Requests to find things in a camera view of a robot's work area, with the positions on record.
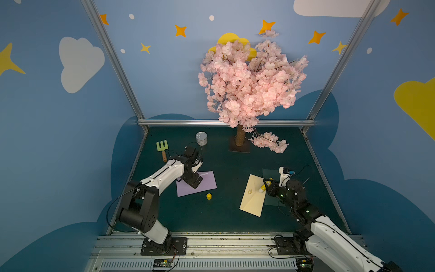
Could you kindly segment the yellow glue stick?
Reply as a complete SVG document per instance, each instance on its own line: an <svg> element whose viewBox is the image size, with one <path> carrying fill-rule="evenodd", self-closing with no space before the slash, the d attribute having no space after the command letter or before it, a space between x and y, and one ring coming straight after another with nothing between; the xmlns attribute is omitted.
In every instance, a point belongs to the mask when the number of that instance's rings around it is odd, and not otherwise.
<svg viewBox="0 0 435 272"><path fill-rule="evenodd" d="M263 185L258 189L259 193L267 192L274 183L274 179L263 179Z"/></svg>

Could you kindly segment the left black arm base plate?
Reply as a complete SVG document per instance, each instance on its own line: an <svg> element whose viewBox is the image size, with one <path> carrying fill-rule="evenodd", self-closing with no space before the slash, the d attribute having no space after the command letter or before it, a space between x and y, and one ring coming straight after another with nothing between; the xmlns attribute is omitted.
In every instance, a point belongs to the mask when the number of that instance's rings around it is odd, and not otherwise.
<svg viewBox="0 0 435 272"><path fill-rule="evenodd" d="M145 238L140 250L141 256L169 256L176 253L185 256L188 246L188 238L168 238L163 244L157 244L151 239Z"/></svg>

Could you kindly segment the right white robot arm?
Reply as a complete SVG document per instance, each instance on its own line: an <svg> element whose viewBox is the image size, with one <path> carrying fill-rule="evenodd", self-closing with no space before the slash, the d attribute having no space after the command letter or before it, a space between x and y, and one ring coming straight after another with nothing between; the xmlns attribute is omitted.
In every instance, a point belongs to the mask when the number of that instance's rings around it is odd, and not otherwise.
<svg viewBox="0 0 435 272"><path fill-rule="evenodd" d="M360 246L332 220L308 201L305 187L295 179L286 178L280 186L275 180L263 180L269 196L276 197L289 208L303 226L293 235L296 250L318 257L335 272L401 272L394 262L384 262Z"/></svg>

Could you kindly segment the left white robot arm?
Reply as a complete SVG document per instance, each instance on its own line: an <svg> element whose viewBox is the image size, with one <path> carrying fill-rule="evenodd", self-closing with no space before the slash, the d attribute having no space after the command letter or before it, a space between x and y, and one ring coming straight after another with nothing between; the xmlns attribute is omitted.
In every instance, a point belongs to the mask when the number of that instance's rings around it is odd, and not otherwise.
<svg viewBox="0 0 435 272"><path fill-rule="evenodd" d="M197 173L203 163L199 151L187 146L154 174L139 182L130 182L120 199L116 220L139 231L152 245L166 251L171 246L170 231L158 221L159 197L176 180L198 188L203 178Z"/></svg>

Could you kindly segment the cream yellow envelope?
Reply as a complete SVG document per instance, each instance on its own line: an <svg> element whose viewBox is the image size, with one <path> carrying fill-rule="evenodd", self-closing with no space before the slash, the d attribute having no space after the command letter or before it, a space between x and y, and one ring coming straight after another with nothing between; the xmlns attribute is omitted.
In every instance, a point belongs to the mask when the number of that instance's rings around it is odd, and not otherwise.
<svg viewBox="0 0 435 272"><path fill-rule="evenodd" d="M250 175L241 201L240 210L260 217L266 196L262 177Z"/></svg>

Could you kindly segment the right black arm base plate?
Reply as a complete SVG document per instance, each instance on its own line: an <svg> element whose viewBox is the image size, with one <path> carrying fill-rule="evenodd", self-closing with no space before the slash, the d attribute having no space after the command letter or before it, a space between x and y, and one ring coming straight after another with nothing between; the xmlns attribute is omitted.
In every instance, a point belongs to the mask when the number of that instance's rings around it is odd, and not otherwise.
<svg viewBox="0 0 435 272"><path fill-rule="evenodd" d="M273 240L279 256L313 256L308 252L303 239L276 235Z"/></svg>

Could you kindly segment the purple envelope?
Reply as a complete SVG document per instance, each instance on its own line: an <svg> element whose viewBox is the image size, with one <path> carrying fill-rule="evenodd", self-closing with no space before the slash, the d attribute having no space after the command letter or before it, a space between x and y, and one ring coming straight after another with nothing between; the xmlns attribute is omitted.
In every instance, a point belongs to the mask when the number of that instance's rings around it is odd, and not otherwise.
<svg viewBox="0 0 435 272"><path fill-rule="evenodd" d="M193 188L184 180L177 180L177 196L184 197L195 193L205 192L217 188L215 175L213 171L198 172L202 180L197 183L197 187Z"/></svg>

